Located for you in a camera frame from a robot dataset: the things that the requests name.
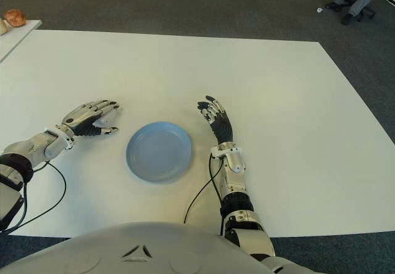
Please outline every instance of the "floor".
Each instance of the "floor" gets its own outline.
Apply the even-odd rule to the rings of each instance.
[[[0,14],[18,8],[41,29],[318,41],[395,142],[395,8],[373,0],[373,20],[340,24],[332,0],[0,0]],[[278,255],[327,273],[390,273],[395,234],[275,238]],[[58,239],[0,238],[15,252],[0,267]]]

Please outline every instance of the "white tabletop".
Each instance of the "white tabletop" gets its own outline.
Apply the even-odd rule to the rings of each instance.
[[[0,62],[2,62],[18,44],[34,29],[41,25],[40,20],[27,20],[21,27],[12,27],[4,20],[8,32],[0,36]]]
[[[2,147],[86,101],[123,106],[116,135],[77,138],[53,160],[66,176],[66,197],[17,234],[64,237],[124,222],[182,222],[208,179],[216,144],[196,108],[206,94],[227,109],[249,194],[270,236],[395,230],[394,144],[318,43],[36,30],[0,69]],[[191,164],[172,184],[138,180],[125,160],[133,133],[155,121],[178,124],[192,140]],[[61,192],[50,167],[37,173],[27,219]],[[207,188],[188,223],[217,233],[218,209]]]

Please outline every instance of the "blue plate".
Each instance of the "blue plate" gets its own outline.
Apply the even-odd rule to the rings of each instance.
[[[189,164],[192,147],[185,130],[176,124],[156,122],[138,130],[130,139],[126,160],[130,170],[147,181],[170,181]]]

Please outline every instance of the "robot forearm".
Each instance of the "robot forearm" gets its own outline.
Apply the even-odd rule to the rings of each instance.
[[[213,147],[212,156],[223,160],[220,194],[226,239],[257,260],[274,256],[272,242],[247,194],[244,183],[246,164],[241,149],[229,141]]]
[[[23,175],[28,174],[29,171],[21,172],[12,166],[17,164],[23,165],[24,169],[31,169],[44,161],[49,161],[64,149],[70,149],[73,146],[73,136],[74,133],[71,129],[61,125],[53,130],[46,129],[45,132],[37,134],[29,140],[13,143],[6,147],[0,155],[0,182],[19,191],[23,184],[30,180],[23,178]]]
[[[73,132],[64,125],[62,128],[64,132],[59,127],[13,143],[0,155],[0,230],[8,227],[21,208],[23,198],[19,191],[31,180],[33,167],[72,146]]]
[[[119,105],[115,101],[89,102],[71,111],[60,126],[45,129],[26,141],[13,143],[0,155],[0,230],[10,221],[23,204],[19,193],[33,176],[33,167],[58,156],[64,149],[71,149],[73,137],[115,133],[118,128],[98,128],[94,122]]]

